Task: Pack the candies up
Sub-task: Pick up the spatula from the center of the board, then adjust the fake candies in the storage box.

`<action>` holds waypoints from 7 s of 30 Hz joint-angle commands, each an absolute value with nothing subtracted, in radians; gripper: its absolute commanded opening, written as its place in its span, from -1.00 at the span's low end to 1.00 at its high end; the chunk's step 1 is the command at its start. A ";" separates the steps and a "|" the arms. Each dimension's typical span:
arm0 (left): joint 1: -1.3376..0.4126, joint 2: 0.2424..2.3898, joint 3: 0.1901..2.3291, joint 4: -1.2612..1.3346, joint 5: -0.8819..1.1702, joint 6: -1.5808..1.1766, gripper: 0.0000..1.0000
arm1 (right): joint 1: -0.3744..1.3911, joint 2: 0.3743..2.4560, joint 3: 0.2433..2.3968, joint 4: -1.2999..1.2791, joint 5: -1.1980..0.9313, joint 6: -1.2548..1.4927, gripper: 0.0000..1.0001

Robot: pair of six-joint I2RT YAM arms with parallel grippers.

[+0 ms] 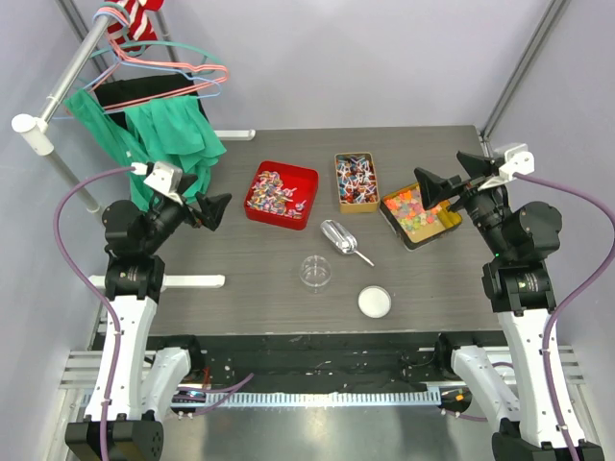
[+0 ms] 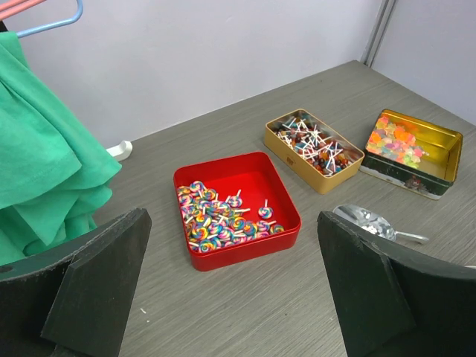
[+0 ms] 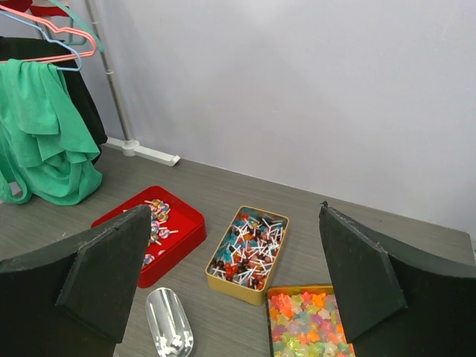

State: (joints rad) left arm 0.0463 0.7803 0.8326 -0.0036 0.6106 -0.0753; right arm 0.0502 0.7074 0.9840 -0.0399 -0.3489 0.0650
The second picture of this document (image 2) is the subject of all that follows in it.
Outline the silver metal scoop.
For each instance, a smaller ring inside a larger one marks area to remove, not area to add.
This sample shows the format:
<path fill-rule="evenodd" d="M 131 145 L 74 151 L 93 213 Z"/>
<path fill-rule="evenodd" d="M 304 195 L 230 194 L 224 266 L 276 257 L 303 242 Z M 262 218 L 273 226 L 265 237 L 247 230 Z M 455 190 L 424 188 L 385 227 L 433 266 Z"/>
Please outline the silver metal scoop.
<path fill-rule="evenodd" d="M 402 236 L 412 242 L 418 242 L 421 245 L 427 244 L 430 241 L 429 238 L 421 235 L 397 231 L 383 216 L 357 205 L 339 205 L 332 212 L 354 225 L 392 242 L 395 242 L 398 236 Z"/>

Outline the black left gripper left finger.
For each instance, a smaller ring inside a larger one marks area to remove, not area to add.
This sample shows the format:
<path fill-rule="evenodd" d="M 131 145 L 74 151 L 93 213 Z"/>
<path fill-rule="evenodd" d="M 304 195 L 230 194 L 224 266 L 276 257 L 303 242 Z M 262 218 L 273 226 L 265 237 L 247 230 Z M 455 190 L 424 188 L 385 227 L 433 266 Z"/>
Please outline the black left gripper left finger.
<path fill-rule="evenodd" d="M 1 355 L 118 356 L 151 227 L 135 208 L 1 266 Z"/>

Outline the red square candy box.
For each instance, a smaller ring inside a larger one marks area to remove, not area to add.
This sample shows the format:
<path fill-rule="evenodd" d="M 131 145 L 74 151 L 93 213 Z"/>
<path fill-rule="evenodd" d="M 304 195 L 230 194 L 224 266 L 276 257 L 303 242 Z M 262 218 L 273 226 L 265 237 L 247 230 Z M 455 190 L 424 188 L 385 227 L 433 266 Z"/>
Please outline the red square candy box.
<path fill-rule="evenodd" d="M 291 248 L 299 213 L 271 159 L 251 152 L 173 176 L 193 267 L 210 271 Z"/>

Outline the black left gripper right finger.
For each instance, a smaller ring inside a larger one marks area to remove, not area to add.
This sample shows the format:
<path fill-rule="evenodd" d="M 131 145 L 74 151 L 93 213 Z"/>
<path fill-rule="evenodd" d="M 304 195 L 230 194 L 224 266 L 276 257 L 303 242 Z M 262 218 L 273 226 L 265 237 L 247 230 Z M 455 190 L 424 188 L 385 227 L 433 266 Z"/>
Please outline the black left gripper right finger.
<path fill-rule="evenodd" d="M 329 211 L 318 241 L 348 356 L 474 356 L 475 270 Z"/>

